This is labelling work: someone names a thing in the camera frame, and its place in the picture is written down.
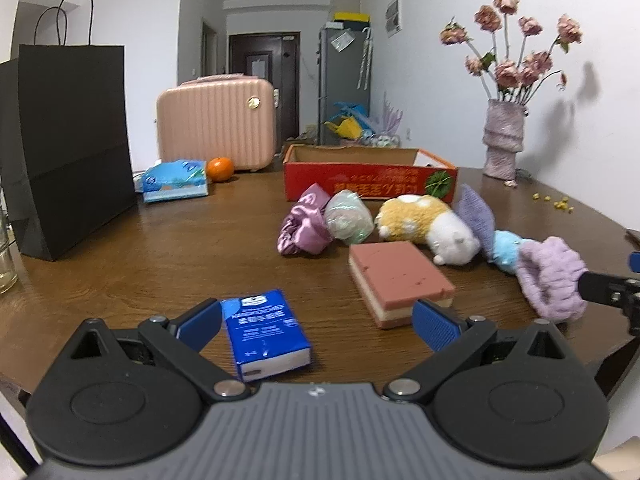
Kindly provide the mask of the lilac fluffy headband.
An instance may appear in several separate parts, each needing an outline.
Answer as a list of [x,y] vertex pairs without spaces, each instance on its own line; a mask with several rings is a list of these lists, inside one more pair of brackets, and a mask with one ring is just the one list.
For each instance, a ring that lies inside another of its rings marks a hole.
[[586,271],[582,257],[561,237],[524,240],[518,248],[515,275],[538,318],[555,323],[581,318],[587,303],[577,282]]

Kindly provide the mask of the blue handkerchief tissue packet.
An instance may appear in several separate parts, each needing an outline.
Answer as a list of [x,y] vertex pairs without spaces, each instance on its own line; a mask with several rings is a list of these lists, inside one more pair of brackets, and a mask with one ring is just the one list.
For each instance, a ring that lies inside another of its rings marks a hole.
[[242,382],[311,363],[311,344],[280,289],[221,301],[233,362]]

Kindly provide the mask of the pink layered sponge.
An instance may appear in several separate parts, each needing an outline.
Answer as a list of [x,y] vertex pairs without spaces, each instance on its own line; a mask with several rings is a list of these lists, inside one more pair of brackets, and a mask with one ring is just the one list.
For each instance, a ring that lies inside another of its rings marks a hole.
[[352,245],[348,265],[363,302],[381,330],[410,324],[412,307],[418,300],[448,308],[456,294],[442,271],[411,242]]

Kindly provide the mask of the yellow white plush cat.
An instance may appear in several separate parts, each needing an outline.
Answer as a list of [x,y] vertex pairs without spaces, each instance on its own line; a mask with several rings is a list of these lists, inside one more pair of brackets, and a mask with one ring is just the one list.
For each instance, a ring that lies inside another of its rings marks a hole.
[[436,266],[465,266],[480,252],[480,241],[442,200],[431,195],[401,195],[381,206],[374,219],[378,237],[426,245]]

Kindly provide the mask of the light blue plush toy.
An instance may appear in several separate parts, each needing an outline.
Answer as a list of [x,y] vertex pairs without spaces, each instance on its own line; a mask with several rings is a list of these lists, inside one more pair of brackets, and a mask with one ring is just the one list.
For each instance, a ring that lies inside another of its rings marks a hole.
[[528,238],[523,238],[510,231],[497,230],[494,237],[491,262],[510,275],[516,273],[516,265],[520,256],[520,248],[528,243]]

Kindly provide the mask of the purple knitted pouch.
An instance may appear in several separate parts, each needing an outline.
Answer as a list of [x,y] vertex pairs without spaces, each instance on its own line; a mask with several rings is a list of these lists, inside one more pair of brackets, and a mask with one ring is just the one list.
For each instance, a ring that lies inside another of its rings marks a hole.
[[486,202],[469,185],[464,184],[454,211],[480,241],[484,256],[489,261],[494,260],[495,217]]

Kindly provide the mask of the pale green mesh ball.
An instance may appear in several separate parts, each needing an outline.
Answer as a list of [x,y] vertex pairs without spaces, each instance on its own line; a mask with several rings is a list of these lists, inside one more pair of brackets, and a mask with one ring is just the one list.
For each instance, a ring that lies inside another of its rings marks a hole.
[[374,229],[369,208],[356,192],[349,190],[340,191],[329,200],[323,218],[332,237],[347,245],[364,242]]

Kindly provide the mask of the pink satin scrunchie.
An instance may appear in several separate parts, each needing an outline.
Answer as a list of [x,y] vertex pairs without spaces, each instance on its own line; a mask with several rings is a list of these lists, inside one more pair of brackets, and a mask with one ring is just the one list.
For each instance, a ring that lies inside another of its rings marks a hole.
[[317,183],[306,188],[280,227],[277,250],[281,256],[316,256],[329,246],[333,236],[323,217],[329,200],[329,194]]

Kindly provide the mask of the scattered yellow corn kernels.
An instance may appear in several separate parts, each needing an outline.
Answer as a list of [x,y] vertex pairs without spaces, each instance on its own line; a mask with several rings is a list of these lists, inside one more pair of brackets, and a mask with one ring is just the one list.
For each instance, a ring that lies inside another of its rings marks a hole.
[[570,199],[567,196],[552,197],[551,195],[534,193],[532,200],[550,204],[555,210],[566,211],[568,214],[571,214],[575,210],[575,207],[570,203]]

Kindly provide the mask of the blue tissue pack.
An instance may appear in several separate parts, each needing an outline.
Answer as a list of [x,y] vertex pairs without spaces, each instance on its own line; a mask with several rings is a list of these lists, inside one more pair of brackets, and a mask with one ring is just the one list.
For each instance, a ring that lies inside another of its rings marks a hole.
[[208,195],[204,160],[161,162],[145,171],[141,183],[143,201],[147,204]]

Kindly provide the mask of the orange tangerine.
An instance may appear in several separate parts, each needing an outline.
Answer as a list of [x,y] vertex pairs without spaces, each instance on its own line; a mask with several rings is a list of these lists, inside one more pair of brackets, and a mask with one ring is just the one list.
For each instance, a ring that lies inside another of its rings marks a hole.
[[205,173],[209,182],[227,182],[234,175],[234,165],[228,157],[215,157],[206,162]]

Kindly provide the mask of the purple textured vase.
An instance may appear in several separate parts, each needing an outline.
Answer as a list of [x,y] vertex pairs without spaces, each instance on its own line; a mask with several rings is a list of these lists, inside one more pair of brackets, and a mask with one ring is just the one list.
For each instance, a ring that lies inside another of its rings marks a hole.
[[489,100],[484,125],[486,145],[484,175],[513,181],[516,154],[524,150],[525,107],[521,104]]

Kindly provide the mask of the red cardboard box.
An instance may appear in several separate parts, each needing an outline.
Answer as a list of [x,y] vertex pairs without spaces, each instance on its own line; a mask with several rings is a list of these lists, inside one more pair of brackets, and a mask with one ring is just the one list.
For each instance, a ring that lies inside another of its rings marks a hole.
[[282,165],[290,202],[316,184],[329,195],[349,190],[364,200],[416,194],[451,203],[458,176],[457,166],[420,148],[294,144]]

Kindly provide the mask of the glass jar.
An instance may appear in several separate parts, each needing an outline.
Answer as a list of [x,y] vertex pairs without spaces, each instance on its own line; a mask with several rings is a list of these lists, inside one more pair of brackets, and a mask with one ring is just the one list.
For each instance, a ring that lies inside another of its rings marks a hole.
[[17,270],[12,257],[12,244],[14,242],[15,236],[10,226],[4,198],[2,198],[0,228],[0,294],[4,294],[11,289],[18,280]]

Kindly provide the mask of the black paper shopping bag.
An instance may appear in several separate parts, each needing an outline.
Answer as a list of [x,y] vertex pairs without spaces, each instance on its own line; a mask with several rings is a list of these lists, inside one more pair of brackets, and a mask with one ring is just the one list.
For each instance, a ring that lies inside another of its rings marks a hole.
[[137,203],[124,47],[26,44],[2,63],[1,185],[18,250],[48,261]]

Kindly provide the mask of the dried pink roses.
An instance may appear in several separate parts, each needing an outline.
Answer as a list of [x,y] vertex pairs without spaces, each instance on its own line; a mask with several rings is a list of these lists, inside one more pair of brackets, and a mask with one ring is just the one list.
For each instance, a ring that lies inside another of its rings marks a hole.
[[474,13],[473,22],[489,35],[491,45],[480,50],[474,38],[454,18],[439,32],[438,40],[445,46],[465,46],[471,51],[464,60],[468,74],[477,78],[488,99],[526,107],[542,85],[558,80],[558,88],[567,86],[567,74],[553,66],[553,52],[570,52],[581,44],[582,25],[567,14],[556,22],[548,48],[529,50],[530,40],[544,32],[541,22],[520,13],[521,0],[490,0]]

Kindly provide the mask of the pink ribbed suitcase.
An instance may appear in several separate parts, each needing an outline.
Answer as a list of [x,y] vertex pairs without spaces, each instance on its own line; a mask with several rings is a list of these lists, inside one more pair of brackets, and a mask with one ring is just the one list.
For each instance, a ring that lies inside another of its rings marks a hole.
[[156,130],[160,159],[205,160],[228,157],[237,170],[261,170],[276,154],[265,107],[249,76],[225,74],[184,82],[164,91],[156,101]]

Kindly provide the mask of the yellow blue umbrella pile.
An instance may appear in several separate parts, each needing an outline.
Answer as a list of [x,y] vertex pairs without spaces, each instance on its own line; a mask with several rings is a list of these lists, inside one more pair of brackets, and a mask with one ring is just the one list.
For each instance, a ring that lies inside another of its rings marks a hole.
[[339,138],[359,141],[373,132],[369,115],[363,105],[357,103],[336,102],[338,112],[326,120],[323,125]]

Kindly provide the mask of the dark brown door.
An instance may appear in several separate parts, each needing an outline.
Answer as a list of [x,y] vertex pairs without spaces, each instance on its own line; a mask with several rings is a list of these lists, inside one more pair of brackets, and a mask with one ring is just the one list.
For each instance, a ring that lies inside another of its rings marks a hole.
[[248,32],[229,39],[229,70],[257,82],[259,104],[250,99],[248,107],[266,109],[273,146],[282,151],[287,140],[299,135],[300,32]]

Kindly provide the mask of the grey refrigerator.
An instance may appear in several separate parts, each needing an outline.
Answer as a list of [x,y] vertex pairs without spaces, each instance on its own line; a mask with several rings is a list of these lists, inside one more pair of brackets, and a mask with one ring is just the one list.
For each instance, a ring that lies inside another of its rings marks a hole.
[[335,146],[340,138],[326,122],[337,122],[346,107],[369,114],[370,90],[360,73],[365,32],[322,28],[319,35],[318,133],[320,145]]

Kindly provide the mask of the yellow box on fridge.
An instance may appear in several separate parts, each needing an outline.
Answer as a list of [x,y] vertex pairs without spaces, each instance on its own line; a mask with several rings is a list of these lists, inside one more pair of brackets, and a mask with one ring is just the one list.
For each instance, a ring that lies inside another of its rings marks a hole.
[[344,28],[363,32],[370,26],[370,15],[357,12],[336,11],[333,14],[333,21],[342,23]]

